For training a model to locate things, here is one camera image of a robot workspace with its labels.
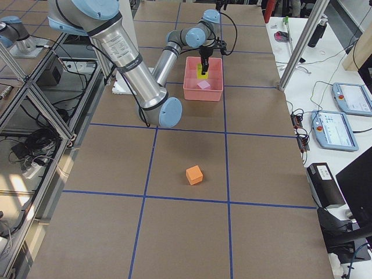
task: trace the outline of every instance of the pink cube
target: pink cube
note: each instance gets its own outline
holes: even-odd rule
[[[200,89],[203,89],[203,90],[209,90],[210,89],[210,84],[206,80],[203,80],[200,83],[197,83],[197,86]]]

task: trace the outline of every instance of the orange cube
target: orange cube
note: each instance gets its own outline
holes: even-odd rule
[[[195,185],[196,183],[202,182],[203,173],[200,170],[199,166],[196,165],[194,167],[190,167],[189,169],[186,169],[186,177],[190,185]]]

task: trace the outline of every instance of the pink plastic bin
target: pink plastic bin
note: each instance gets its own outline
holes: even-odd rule
[[[186,100],[196,101],[215,101],[221,99],[223,91],[222,59],[209,58],[208,78],[205,79],[210,84],[210,89],[203,90],[198,87],[198,83],[204,79],[197,78],[197,67],[201,62],[200,57],[187,57],[184,96]]]

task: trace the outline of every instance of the red object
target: red object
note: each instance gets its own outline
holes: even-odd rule
[[[263,18],[265,20],[265,23],[268,23],[270,20],[270,16],[273,13],[273,10],[275,8],[275,4],[277,3],[277,0],[269,0],[267,1],[265,14],[263,15]]]

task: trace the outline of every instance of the yellow object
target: yellow object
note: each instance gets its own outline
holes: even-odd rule
[[[200,80],[206,80],[208,78],[208,72],[202,74],[202,64],[199,63],[197,66],[196,77]]]
[[[198,165],[186,169],[186,177],[190,185],[195,185],[203,181],[203,173]]]

